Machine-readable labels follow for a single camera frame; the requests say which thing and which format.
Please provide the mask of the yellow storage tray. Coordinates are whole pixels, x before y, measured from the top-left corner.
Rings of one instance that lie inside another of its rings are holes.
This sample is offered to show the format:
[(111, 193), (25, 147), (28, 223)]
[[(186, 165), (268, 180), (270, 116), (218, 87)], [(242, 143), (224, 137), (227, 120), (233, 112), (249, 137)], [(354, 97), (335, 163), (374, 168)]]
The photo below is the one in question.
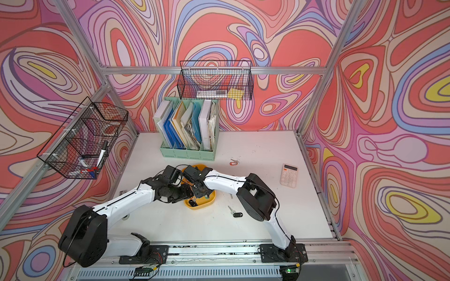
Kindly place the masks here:
[[(212, 171), (211, 168), (205, 166), (205, 165), (193, 165), (193, 167), (197, 167), (200, 171), (201, 171), (201, 178), (199, 180), (202, 180), (204, 182), (204, 180), (206, 179), (206, 176), (209, 172)], [(183, 177), (183, 183), (188, 184), (190, 186), (192, 186), (192, 184), (187, 181), (185, 179), (185, 177)], [(216, 192), (213, 190), (213, 193), (209, 196), (209, 197), (202, 197), (200, 199), (197, 199), (194, 194), (193, 197), (191, 197), (190, 199), (186, 199), (184, 200), (184, 205), (189, 208), (190, 210), (200, 210), (201, 208), (206, 208), (210, 205), (212, 205), (215, 201), (216, 198)], [(191, 207), (189, 205), (189, 200), (194, 200), (196, 201), (196, 203), (198, 204), (196, 207)]]

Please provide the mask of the red tag key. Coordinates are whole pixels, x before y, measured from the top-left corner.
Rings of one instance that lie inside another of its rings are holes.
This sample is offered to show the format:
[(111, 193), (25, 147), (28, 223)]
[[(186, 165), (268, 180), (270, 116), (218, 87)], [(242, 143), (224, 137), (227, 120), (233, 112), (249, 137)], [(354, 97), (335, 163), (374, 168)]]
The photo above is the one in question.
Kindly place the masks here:
[(238, 160), (234, 160), (234, 159), (231, 159), (231, 161), (229, 163), (230, 166), (236, 166), (238, 164), (239, 164), (239, 161)]

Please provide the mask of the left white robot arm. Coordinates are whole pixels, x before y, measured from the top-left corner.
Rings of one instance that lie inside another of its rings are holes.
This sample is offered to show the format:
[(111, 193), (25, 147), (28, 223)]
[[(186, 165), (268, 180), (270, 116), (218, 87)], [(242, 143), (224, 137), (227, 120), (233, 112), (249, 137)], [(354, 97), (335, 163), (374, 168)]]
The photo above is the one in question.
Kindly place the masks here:
[(58, 248), (83, 268), (92, 266), (102, 258), (125, 257), (138, 263), (149, 263), (154, 254), (150, 242), (142, 235), (110, 235), (109, 229), (145, 205), (166, 198), (166, 204), (193, 197), (189, 184), (174, 185), (154, 177), (140, 181), (139, 185), (106, 203), (89, 207), (82, 205), (72, 213)]

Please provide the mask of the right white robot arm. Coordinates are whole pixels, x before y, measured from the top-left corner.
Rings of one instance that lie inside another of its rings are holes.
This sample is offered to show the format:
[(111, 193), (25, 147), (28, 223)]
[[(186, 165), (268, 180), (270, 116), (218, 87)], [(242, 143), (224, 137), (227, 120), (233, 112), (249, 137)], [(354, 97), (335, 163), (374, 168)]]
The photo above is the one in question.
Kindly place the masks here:
[(296, 243), (277, 217), (280, 206), (275, 193), (256, 174), (237, 177), (212, 168), (199, 170), (193, 166), (188, 166), (183, 174), (192, 184), (195, 196), (209, 195), (215, 190), (236, 196), (246, 213), (265, 225), (272, 243), (259, 246), (261, 262), (295, 262), (300, 265), (307, 262), (306, 250)]

